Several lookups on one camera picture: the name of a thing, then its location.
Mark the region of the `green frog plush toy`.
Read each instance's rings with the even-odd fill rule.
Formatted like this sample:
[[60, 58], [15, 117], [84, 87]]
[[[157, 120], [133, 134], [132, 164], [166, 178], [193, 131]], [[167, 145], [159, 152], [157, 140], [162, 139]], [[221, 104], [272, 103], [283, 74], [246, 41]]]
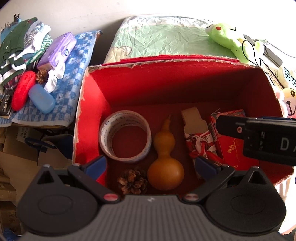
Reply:
[[229, 49], [241, 63], [259, 66], [264, 53], [262, 42], [254, 42], [245, 35], [241, 37], [236, 28], [230, 28], [222, 23], [209, 25], [205, 28], [205, 32], [217, 44]]

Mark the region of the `clear packing tape roll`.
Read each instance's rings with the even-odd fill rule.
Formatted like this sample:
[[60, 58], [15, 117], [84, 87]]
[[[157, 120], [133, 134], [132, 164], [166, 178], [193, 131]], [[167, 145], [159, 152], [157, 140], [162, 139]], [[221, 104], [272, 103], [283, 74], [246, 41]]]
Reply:
[[151, 129], [140, 114], [129, 110], [118, 111], [102, 123], [99, 144], [106, 156], [113, 160], [137, 162], [149, 153]]

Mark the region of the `blue checkered towel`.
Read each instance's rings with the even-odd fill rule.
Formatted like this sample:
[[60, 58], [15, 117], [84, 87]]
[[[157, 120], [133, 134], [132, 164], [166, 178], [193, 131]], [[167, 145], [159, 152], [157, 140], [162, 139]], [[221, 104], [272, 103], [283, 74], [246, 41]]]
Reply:
[[75, 117], [80, 88], [84, 72], [88, 67], [95, 43], [102, 31], [89, 31], [75, 35], [76, 45], [65, 62], [65, 73], [57, 80], [56, 88], [51, 95], [56, 101], [54, 109], [48, 113], [41, 113], [28, 100], [18, 112], [12, 113], [10, 118], [1, 118], [1, 127], [13, 124], [21, 126], [69, 126]]

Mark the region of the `purple tissue pack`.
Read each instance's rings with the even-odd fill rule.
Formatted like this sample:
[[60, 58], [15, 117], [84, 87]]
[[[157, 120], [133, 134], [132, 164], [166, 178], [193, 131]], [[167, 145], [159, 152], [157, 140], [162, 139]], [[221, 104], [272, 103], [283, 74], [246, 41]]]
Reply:
[[60, 62], [65, 63], [76, 43], [77, 40], [71, 32], [60, 35], [53, 40], [43, 54], [37, 64], [37, 69], [50, 71], [55, 69]]

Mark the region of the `small pine cone on towel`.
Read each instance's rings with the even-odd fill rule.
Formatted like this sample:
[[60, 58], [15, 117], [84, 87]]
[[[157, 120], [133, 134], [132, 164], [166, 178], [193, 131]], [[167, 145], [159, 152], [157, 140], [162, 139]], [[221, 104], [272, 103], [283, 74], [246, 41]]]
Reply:
[[45, 69], [41, 69], [36, 74], [36, 81], [38, 84], [45, 84], [48, 81], [49, 74]]

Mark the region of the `red white knotted tassel card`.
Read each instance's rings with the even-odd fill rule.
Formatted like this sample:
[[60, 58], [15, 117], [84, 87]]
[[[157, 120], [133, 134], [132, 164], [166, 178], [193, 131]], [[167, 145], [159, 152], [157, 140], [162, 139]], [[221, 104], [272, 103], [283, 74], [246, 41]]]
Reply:
[[205, 120], [196, 107], [181, 111], [184, 121], [184, 134], [189, 156], [196, 160], [205, 158], [214, 166], [221, 166], [222, 159], [217, 155], [213, 136]]

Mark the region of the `tan calabash gourd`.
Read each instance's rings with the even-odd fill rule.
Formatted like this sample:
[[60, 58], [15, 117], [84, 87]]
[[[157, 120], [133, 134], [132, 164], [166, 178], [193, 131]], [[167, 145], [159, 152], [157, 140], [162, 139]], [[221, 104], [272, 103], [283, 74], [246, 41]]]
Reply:
[[170, 131], [170, 124], [171, 119], [167, 118], [161, 130], [154, 137], [153, 144], [158, 157], [147, 171], [149, 183], [161, 191], [177, 188], [185, 175], [182, 164], [171, 157], [176, 141]]

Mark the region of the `blue oval case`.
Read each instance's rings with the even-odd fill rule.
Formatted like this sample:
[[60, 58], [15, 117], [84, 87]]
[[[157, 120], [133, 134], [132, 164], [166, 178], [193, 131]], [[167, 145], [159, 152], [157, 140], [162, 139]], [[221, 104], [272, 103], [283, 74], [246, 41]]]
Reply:
[[29, 98], [34, 106], [43, 114], [50, 113], [56, 104], [54, 97], [40, 84], [32, 86], [29, 90]]

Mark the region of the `pile of folded clothes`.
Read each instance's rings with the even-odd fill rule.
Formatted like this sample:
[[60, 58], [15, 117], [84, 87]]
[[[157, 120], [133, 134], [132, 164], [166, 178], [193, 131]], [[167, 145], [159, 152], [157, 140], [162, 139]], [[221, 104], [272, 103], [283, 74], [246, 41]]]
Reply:
[[51, 27], [36, 17], [9, 30], [1, 43], [1, 86], [12, 88], [20, 76], [33, 69], [51, 45]]

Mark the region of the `large red cardboard box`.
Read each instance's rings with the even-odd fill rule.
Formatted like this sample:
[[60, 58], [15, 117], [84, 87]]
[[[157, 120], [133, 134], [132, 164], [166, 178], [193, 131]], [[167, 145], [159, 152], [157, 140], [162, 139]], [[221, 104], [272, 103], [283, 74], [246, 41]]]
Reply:
[[99, 129], [112, 113], [131, 110], [157, 133], [171, 119], [172, 152], [185, 169], [184, 195], [201, 184], [188, 155], [181, 112], [196, 107], [205, 121], [216, 111], [243, 109], [248, 117], [281, 116], [270, 80], [261, 68], [204, 56], [134, 58], [86, 69], [78, 101], [73, 160], [85, 164], [102, 154]]

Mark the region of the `green bed sheet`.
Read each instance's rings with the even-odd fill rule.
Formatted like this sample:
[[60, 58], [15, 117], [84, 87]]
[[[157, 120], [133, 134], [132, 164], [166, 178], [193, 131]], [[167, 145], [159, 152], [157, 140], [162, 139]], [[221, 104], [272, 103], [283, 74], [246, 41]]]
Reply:
[[105, 63], [159, 55], [211, 55], [234, 58], [205, 32], [209, 20], [180, 16], [130, 16], [115, 34]]

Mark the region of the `brown pine cone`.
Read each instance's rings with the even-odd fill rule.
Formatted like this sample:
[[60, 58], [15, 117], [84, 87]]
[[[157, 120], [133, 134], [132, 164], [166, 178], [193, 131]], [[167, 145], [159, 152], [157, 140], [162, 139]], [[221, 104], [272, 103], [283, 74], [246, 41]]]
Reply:
[[144, 195], [149, 183], [146, 172], [139, 168], [125, 171], [117, 181], [123, 195]]

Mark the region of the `red patterned gift box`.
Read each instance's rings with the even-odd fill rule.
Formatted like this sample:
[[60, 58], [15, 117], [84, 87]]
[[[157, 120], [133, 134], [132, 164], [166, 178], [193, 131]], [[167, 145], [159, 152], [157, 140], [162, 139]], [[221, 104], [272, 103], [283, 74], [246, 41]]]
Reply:
[[228, 112], [215, 112], [211, 114], [209, 130], [217, 149], [218, 155], [223, 159], [222, 164], [228, 164], [237, 171], [247, 171], [252, 166], [257, 166], [258, 161], [243, 155], [243, 140], [224, 136], [216, 129], [216, 120], [220, 115], [245, 116], [244, 110], [233, 110]]

